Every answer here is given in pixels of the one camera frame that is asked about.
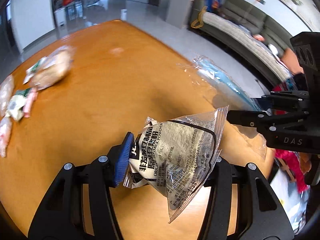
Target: tiled floor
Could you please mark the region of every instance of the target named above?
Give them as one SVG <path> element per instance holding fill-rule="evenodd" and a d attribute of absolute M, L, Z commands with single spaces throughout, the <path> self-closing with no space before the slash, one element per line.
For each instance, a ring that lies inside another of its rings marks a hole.
<path fill-rule="evenodd" d="M 158 7 L 128 0 L 100 0 L 89 7 L 76 5 L 77 16 L 75 17 L 70 9 L 72 20 L 69 20 L 66 26 L 56 28 L 39 38 L 25 48 L 22 55 L 15 50 L 6 58 L 4 71 L 0 73 L 0 82 L 22 61 L 55 40 L 104 21 L 120 19 L 122 9 L 127 9 L 126 18 L 129 23 L 151 34 L 187 59 L 192 60 L 197 55 L 212 59 L 233 77 L 249 96 L 260 97 L 267 91 L 243 64 L 226 52 L 227 50 L 187 29 L 178 29 L 166 23 L 159 17 Z"/>

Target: yellow bag strap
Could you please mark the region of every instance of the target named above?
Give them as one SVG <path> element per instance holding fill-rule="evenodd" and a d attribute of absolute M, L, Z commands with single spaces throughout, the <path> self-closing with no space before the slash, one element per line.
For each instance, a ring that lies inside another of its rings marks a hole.
<path fill-rule="evenodd" d="M 203 14 L 206 11 L 207 11 L 207 6 L 204 6 L 202 8 L 201 12 L 199 12 L 198 19 L 194 20 L 193 23 L 191 23 L 191 28 L 198 29 L 198 28 L 201 28 L 203 26 L 202 17 L 203 17 Z"/>

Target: plastic packaging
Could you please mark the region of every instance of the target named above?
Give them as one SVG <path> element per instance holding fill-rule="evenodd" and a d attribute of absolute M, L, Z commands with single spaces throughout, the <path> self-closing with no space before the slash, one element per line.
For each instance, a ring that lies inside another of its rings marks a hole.
<path fill-rule="evenodd" d="M 30 93 L 27 96 L 27 102 L 22 109 L 25 118 L 30 117 L 31 107 L 32 107 L 33 101 L 37 99 L 37 96 L 38 96 L 37 90 L 35 88 L 32 88 Z"/>
<path fill-rule="evenodd" d="M 56 49 L 37 68 L 36 74 L 31 78 L 32 85 L 42 90 L 63 79 L 71 68 L 73 53 L 74 50 L 69 46 Z"/>
<path fill-rule="evenodd" d="M 7 145 L 10 140 L 12 123 L 9 117 L 4 117 L 0 121 L 0 156 L 6 156 Z"/>
<path fill-rule="evenodd" d="M 14 80 L 13 76 L 9 75 L 0 86 L 0 115 L 3 117 L 7 110 L 9 100 L 13 93 Z"/>
<path fill-rule="evenodd" d="M 22 108 L 26 105 L 28 95 L 31 91 L 31 88 L 26 90 L 17 90 L 15 95 L 10 99 L 5 116 L 11 116 L 16 122 L 20 121 L 24 116 Z"/>
<path fill-rule="evenodd" d="M 227 112 L 223 107 L 161 123 L 148 118 L 129 156 L 124 186 L 150 184 L 167 197 L 171 223 L 212 172 Z"/>
<path fill-rule="evenodd" d="M 241 87 L 212 60 L 197 56 L 193 65 L 180 65 L 196 85 L 204 98 L 215 108 L 229 106 L 230 110 L 261 111 L 255 100 L 250 98 Z M 265 138 L 254 127 L 234 125 L 246 140 L 249 147 L 263 160 L 267 154 Z"/>
<path fill-rule="evenodd" d="M 23 80 L 23 84 L 26 84 L 36 74 L 38 68 L 45 62 L 47 57 L 41 58 L 36 64 L 26 70 L 26 77 Z"/>

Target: red bag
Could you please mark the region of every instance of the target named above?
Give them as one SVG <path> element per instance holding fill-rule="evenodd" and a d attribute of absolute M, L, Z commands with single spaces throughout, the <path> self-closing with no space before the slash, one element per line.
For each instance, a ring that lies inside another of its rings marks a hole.
<path fill-rule="evenodd" d="M 62 0 L 63 6 L 67 6 L 68 4 L 72 3 L 74 0 Z"/>

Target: sofa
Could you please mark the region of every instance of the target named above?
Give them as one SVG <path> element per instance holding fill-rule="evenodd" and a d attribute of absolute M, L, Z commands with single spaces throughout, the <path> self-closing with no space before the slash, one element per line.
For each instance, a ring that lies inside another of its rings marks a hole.
<path fill-rule="evenodd" d="M 205 6 L 204 0 L 194 0 L 189 23 L 197 20 Z M 219 15 L 205 12 L 201 32 L 209 34 L 226 44 L 253 65 L 272 85 L 290 77 L 290 73 L 279 64 L 268 49 L 274 45 L 281 58 L 292 46 L 292 35 L 266 13 L 244 0 L 225 0 Z M 252 35 L 260 34 L 263 43 L 255 40 Z"/>

